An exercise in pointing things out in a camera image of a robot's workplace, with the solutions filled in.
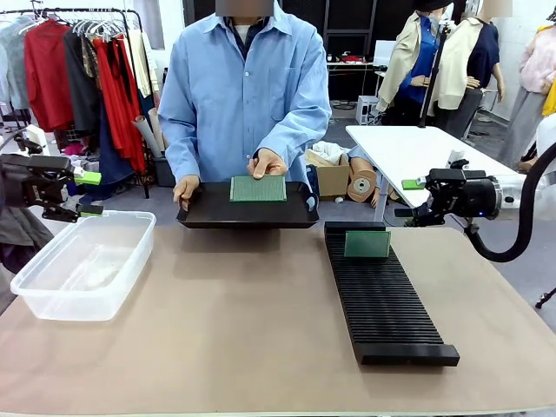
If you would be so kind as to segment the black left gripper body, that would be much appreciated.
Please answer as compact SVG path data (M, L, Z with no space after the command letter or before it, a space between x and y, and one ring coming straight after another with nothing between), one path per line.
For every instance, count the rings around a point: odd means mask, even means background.
M37 156L1 155L1 206L28 208L43 206L39 185L43 178L31 170L37 168Z

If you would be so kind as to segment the person's left hand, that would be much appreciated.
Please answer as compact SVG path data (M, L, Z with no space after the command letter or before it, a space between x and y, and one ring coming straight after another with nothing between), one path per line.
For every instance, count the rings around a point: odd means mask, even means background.
M256 180L265 175L286 175L287 166L280 156L266 148L259 149L248 161L248 174Z

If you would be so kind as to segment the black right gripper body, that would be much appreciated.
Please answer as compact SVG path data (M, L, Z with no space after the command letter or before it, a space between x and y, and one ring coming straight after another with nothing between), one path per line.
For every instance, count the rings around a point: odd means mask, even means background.
M434 169L434 213L459 217L496 217L500 187L483 170Z

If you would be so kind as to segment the person's right hand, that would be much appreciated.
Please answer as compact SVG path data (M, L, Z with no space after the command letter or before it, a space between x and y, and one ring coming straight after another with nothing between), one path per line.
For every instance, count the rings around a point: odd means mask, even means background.
M186 175L179 180L173 189L173 200L181 209L189 209L190 199L200 185L200 178L197 175Z

